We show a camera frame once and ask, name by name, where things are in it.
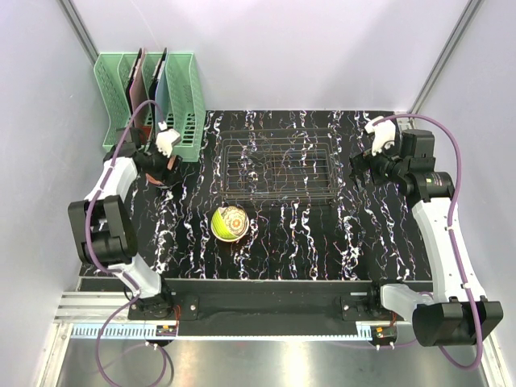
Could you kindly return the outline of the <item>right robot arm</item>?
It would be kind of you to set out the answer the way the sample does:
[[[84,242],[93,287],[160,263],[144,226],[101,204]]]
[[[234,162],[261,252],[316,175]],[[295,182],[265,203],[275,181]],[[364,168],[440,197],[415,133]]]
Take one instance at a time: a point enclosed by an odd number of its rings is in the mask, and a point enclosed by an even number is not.
[[[403,283],[377,285],[366,299],[375,319],[393,312],[410,323],[424,347],[475,345],[503,318],[476,278],[452,205],[458,185],[435,171],[435,137],[426,130],[368,129],[372,146],[351,157],[352,178],[363,188],[365,174],[376,186],[393,183],[406,199],[431,266],[433,293],[424,296]]]

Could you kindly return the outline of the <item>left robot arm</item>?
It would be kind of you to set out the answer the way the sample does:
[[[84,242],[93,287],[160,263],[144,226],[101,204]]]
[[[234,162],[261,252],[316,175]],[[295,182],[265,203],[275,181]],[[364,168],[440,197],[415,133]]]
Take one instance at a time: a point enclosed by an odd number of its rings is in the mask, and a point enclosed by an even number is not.
[[[164,123],[156,138],[144,144],[144,132],[122,131],[119,142],[103,159],[102,175],[92,191],[68,207],[69,221],[79,259],[116,276],[127,299],[146,318],[179,317],[172,290],[165,279],[138,253],[138,241],[124,205],[131,184],[140,174],[159,185],[174,173],[180,157],[173,148],[180,134]]]

